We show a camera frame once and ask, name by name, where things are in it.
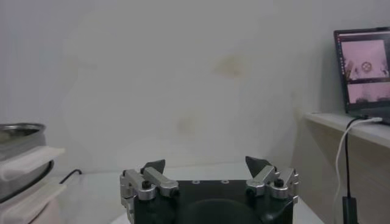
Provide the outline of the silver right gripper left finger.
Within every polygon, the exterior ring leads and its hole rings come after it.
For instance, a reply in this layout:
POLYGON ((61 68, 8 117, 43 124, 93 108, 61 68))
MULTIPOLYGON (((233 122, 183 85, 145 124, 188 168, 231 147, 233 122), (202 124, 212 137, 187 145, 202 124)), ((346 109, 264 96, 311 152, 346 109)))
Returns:
POLYGON ((179 195, 179 182, 163 175, 165 160, 146 163, 140 171, 123 170, 119 176, 121 204, 130 223, 135 223, 134 201, 152 201, 157 195, 174 198, 179 195))

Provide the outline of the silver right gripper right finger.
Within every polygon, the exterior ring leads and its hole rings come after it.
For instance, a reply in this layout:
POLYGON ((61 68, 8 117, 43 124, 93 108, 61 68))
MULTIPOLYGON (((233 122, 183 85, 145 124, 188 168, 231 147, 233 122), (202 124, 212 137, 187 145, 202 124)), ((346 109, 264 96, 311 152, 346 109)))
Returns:
POLYGON ((262 197, 266 194, 276 200, 292 198, 293 203, 299 201, 299 174, 296 169, 279 170, 265 159, 251 156, 245 162, 252 179, 246 181, 246 193, 251 197, 262 197))

